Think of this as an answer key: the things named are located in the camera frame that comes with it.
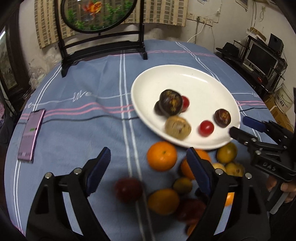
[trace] human hand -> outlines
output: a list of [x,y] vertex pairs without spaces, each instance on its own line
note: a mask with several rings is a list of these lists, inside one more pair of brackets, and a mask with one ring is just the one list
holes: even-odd
[[[270,192],[276,186],[276,184],[277,179],[274,176],[270,175],[266,182],[267,190]],[[291,202],[296,195],[296,181],[293,180],[289,183],[283,183],[281,185],[281,190],[283,192],[289,192],[289,195],[285,199],[285,203]]]

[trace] tablecloth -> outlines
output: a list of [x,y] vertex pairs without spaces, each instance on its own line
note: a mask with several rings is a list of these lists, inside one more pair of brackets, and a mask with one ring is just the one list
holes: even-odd
[[[30,207],[37,188],[47,172],[70,173],[97,157],[103,147],[111,150],[111,163],[89,202],[103,229],[114,241],[186,240],[185,224],[173,216],[158,216],[147,209],[147,196],[160,188],[171,187],[178,177],[177,168],[185,149],[177,147],[178,161],[170,171],[155,172],[147,164],[146,152],[161,140],[136,117],[130,89],[135,78],[148,68],[179,64],[193,67],[213,76],[225,85],[237,100],[240,110],[264,108],[255,91],[231,67],[207,49],[190,43],[164,40],[145,41],[148,60],[140,54],[108,55],[81,61],[71,66],[62,78],[56,66],[42,81],[26,104],[13,133],[5,163],[4,184],[8,211],[13,224],[25,234]],[[33,164],[17,160],[18,148],[29,113],[41,108],[46,114],[37,139]],[[273,120],[268,109],[242,111],[260,121]],[[98,117],[112,115],[117,117]],[[241,129],[272,142],[265,134],[241,124]],[[237,161],[243,163],[264,186],[264,175],[249,166],[250,157],[243,145],[238,147]],[[215,151],[210,152],[215,160]],[[145,185],[143,198],[136,204],[122,204],[113,186],[121,177],[139,178]],[[69,196],[64,194],[71,226],[81,232]],[[223,231],[231,206],[224,209],[216,233]]]

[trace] purple phone case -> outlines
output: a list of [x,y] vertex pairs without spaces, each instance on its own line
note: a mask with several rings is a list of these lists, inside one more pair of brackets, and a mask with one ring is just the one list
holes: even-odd
[[33,162],[34,150],[37,136],[41,127],[41,122],[45,114],[45,109],[31,112],[26,123],[20,147],[18,151],[18,160]]

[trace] blue gripper pad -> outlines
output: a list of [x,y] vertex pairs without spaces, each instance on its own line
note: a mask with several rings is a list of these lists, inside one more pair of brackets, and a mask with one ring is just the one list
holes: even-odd
[[243,119],[242,119],[242,123],[245,125],[245,126],[248,126],[252,129],[255,129],[259,132],[266,132],[266,126],[264,123],[262,123],[261,121],[258,121],[258,120],[255,120],[251,117],[248,117],[248,116],[245,116]]
[[86,179],[86,193],[94,193],[111,161],[111,151],[104,147],[96,159],[99,159]]
[[190,169],[197,181],[198,186],[200,187],[201,192],[211,196],[211,177],[208,175],[204,166],[201,164],[202,160],[195,152],[193,148],[189,148],[186,152],[187,162],[190,166]]

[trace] box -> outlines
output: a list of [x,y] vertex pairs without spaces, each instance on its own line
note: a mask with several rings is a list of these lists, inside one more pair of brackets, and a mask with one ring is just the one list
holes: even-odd
[[279,108],[276,106],[275,102],[274,102],[274,96],[272,96],[271,98],[269,98],[267,101],[264,102],[265,105],[267,106],[267,108],[270,110],[270,113],[272,114],[272,116],[274,117],[274,119],[276,120],[276,122],[281,125],[282,127],[288,129],[291,132],[294,132],[292,125],[288,119],[288,117],[283,114]]
[[255,29],[254,27],[250,27],[250,32],[260,36],[264,40],[264,42],[266,42],[266,37],[262,33],[260,33],[259,30]]

